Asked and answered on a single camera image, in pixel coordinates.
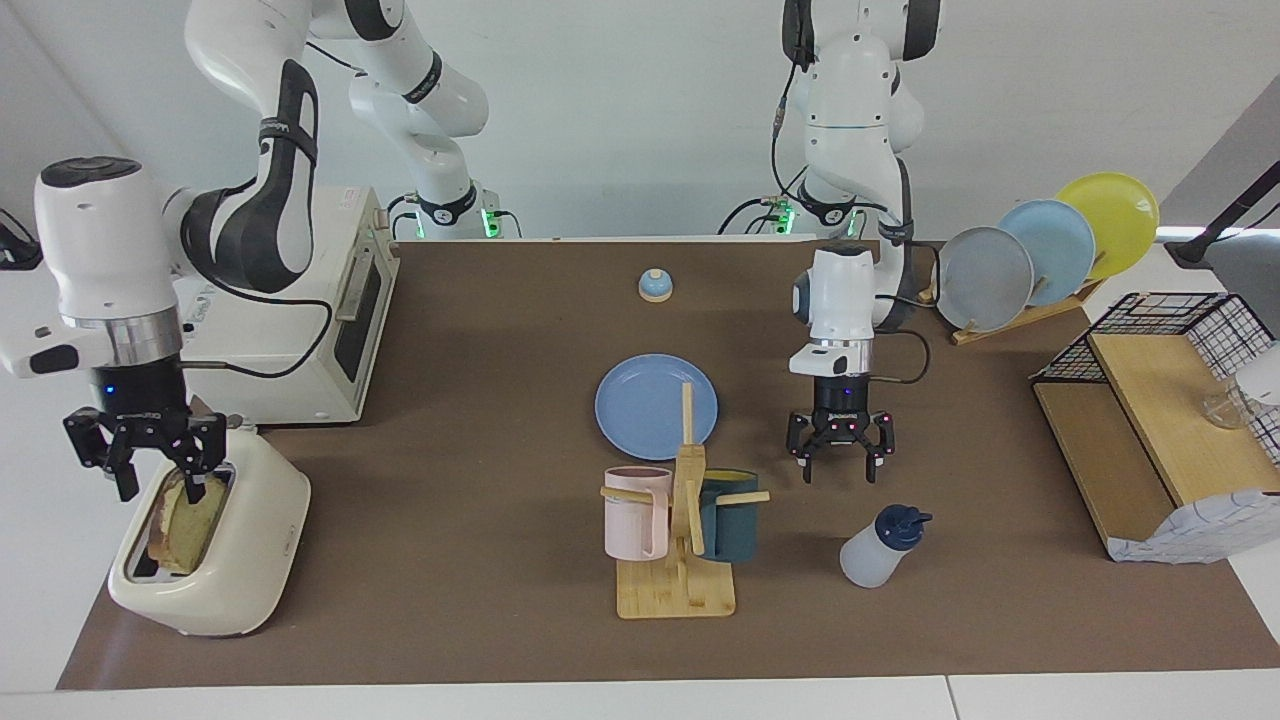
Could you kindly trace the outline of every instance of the yellow plate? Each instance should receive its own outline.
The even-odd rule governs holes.
[[[1156,241],[1160,204],[1147,186],[1123,173],[1094,173],[1061,191],[1059,200],[1080,211],[1097,243],[1089,279],[1100,281],[1132,268]]]

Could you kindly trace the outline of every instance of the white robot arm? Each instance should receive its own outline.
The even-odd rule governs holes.
[[[783,13],[783,50],[805,73],[797,105],[809,172],[796,197],[806,213],[795,229],[840,237],[855,206],[877,210],[881,256],[868,286],[877,327],[901,324],[906,307],[892,297],[914,290],[911,183],[897,154],[920,136],[924,114],[896,61],[928,54],[943,17],[942,0],[788,0]]]
[[[195,0],[186,24],[192,59],[261,117],[256,177],[201,195],[178,191],[163,209],[147,173],[122,158],[64,160],[36,184],[63,322],[6,342],[0,360],[19,377],[90,370],[97,407],[68,416],[65,429],[81,462],[115,479],[122,500],[138,492],[129,462],[137,447],[173,460],[192,501],[225,452],[225,418],[200,415],[187,404],[170,268],[189,263],[220,286],[275,293],[310,264],[319,102],[298,58],[312,27],[361,40],[364,61],[384,83],[369,86],[379,100],[374,117],[411,118],[415,128],[445,136],[484,126],[484,94],[422,42],[402,1]],[[426,173],[421,181],[435,181],[433,192],[458,190],[451,200],[468,188],[475,193],[456,150],[453,156],[442,150],[438,160],[452,174]],[[453,179],[439,179],[445,176]],[[177,256],[173,232],[182,241]],[[329,309],[321,301],[292,302]]]
[[[484,91],[426,44],[403,0],[348,0],[344,13],[346,23],[329,22],[332,13],[317,17],[312,33],[360,41],[356,58],[367,74],[352,81],[351,106],[408,163],[420,227],[433,238],[499,233],[490,215],[498,199],[471,178],[453,141],[484,129]]]
[[[792,310],[810,332],[788,366],[814,378],[814,406],[812,414],[792,413],[787,450],[805,482],[814,454],[829,445],[865,448],[870,482],[895,452],[892,418],[868,411],[872,340],[877,328],[901,325],[910,307],[896,299],[916,290],[908,255],[915,233],[911,183],[897,152],[924,128],[895,63],[928,54],[942,20],[942,0],[787,0],[785,6],[783,50],[794,70],[805,72],[797,105],[809,172],[795,200],[806,214],[795,229],[840,237],[854,208],[864,206],[878,213],[881,234],[878,261],[852,245],[823,247],[795,283]]]
[[[315,83],[300,63],[308,33],[358,41],[367,72],[352,82],[352,106],[408,159],[431,236],[493,234],[484,201],[497,199],[471,181],[451,140],[484,128],[488,100],[422,40],[403,0],[195,0],[186,24],[192,60],[262,119],[251,182],[170,197],[165,215],[180,227],[186,259],[266,293],[306,270],[319,123]]]

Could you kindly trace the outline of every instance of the teal mug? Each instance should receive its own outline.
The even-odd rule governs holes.
[[[722,495],[760,489],[760,479],[746,470],[708,469],[703,475],[699,509],[703,519],[704,560],[746,562],[755,557],[759,503],[716,505]]]

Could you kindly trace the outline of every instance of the gray plate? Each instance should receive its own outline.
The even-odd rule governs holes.
[[[942,246],[940,260],[938,311],[960,329],[998,331],[1027,307],[1036,287],[1027,249],[1000,228],[964,231]]]

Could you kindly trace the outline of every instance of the table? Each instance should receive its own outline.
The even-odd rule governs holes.
[[[812,246],[449,245],[406,250],[365,419],[268,438],[312,478],[275,616],[236,641],[182,638],[101,596],[60,687],[553,682],[1280,666],[1226,564],[1105,559],[1027,377],[1082,314],[956,348],[936,316],[918,386],[879,387],[900,454],[882,482],[850,452],[805,487],[782,451],[810,383],[790,282]],[[675,297],[635,281],[672,272]],[[600,550],[594,428],[618,360],[681,355],[721,396],[714,462],[760,473],[762,551],[726,620],[622,623]],[[918,366],[877,341],[877,372]],[[933,511],[879,591],[840,543],[890,502]],[[191,667],[198,666],[198,673]]]

